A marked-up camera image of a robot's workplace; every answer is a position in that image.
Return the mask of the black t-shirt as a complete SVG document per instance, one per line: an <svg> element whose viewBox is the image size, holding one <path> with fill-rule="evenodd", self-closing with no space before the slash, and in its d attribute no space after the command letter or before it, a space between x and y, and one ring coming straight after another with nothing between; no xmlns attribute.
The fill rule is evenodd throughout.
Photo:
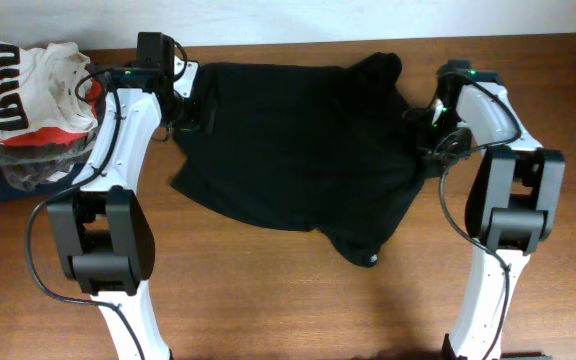
<svg viewBox="0 0 576 360"><path fill-rule="evenodd" d="M186 160L172 187L250 225L317 230L375 266L428 175L402 70L382 52L348 67L203 66L193 92L206 127L175 133Z"/></svg>

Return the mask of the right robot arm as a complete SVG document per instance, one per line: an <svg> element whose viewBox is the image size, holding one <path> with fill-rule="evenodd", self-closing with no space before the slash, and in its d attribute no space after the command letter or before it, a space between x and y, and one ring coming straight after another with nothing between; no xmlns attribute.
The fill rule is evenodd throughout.
<svg viewBox="0 0 576 360"><path fill-rule="evenodd" d="M528 132L496 72L449 60L436 76L431 103L407 118L417 127L419 155L439 176L439 194L446 194L452 167L475 153L482 156L464 223L447 219L473 252L461 310L440 355L499 359L515 287L552 233L566 160Z"/></svg>

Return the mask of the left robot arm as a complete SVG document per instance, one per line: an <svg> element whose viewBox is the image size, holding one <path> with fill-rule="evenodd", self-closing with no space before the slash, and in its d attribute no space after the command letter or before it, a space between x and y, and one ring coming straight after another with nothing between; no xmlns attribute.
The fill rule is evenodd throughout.
<svg viewBox="0 0 576 360"><path fill-rule="evenodd" d="M149 293L155 241L137 199L155 131L210 132L212 113L192 97L199 65L172 37L141 32L137 58L101 71L105 118L72 184L42 202L62 270L79 304L98 308L121 359L169 359Z"/></svg>

